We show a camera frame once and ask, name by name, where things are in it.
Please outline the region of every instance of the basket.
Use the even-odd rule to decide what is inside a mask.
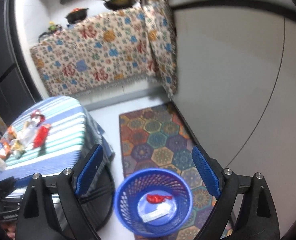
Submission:
[[[147,201],[147,194],[172,196],[159,204]],[[124,180],[114,199],[120,222],[133,233],[144,237],[170,235],[189,218],[192,194],[186,182],[165,169],[145,169]]]

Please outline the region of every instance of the colorful hexagon rug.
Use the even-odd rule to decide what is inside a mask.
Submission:
[[[165,168],[181,175],[190,186],[193,209],[176,233],[162,240],[193,240],[206,222],[216,199],[209,195],[192,161],[192,137],[173,103],[119,116],[124,177],[146,168]],[[222,238],[232,233],[227,224]]]

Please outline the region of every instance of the patterned tablecloth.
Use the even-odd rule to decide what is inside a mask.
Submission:
[[[11,155],[6,160],[6,170],[0,171],[0,180],[11,176],[23,178],[35,172],[40,172],[43,176],[60,173],[65,168],[73,167],[96,143],[104,148],[103,165],[113,157],[114,153],[104,138],[103,129],[78,100],[61,96],[35,104],[14,121],[13,126],[17,131],[23,128],[24,122],[30,119],[30,114],[35,109],[45,115],[44,123],[51,124],[46,142],[43,147],[36,149],[32,149],[31,144],[18,160]],[[16,190],[10,196],[18,197],[24,191],[25,189]]]
[[[100,14],[31,48],[49,95],[80,95],[139,79],[176,93],[176,39],[169,7]]]

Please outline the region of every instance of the silver bolt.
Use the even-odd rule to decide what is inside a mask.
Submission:
[[[33,179],[38,179],[39,176],[40,176],[40,174],[37,172],[37,173],[35,173],[35,174],[32,176],[32,178],[33,178]]]
[[[258,179],[262,179],[264,176],[263,176],[261,173],[257,172],[257,173],[256,173],[256,177],[257,177]]]
[[[231,169],[224,169],[224,173],[226,174],[226,175],[231,175],[232,174],[232,170]]]
[[[70,173],[71,173],[71,169],[70,168],[64,169],[64,174],[65,175],[69,175]]]

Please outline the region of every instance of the tile floor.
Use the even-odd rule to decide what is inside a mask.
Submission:
[[[147,107],[158,106],[168,101],[169,99],[165,94],[158,94],[90,111],[91,116],[106,131],[108,140],[116,153],[111,167],[116,187],[124,180],[121,163],[119,115]],[[115,213],[112,214],[107,225],[102,228],[98,234],[102,240],[115,240],[116,234],[118,234],[119,239],[135,239],[134,234],[123,227],[118,221]]]

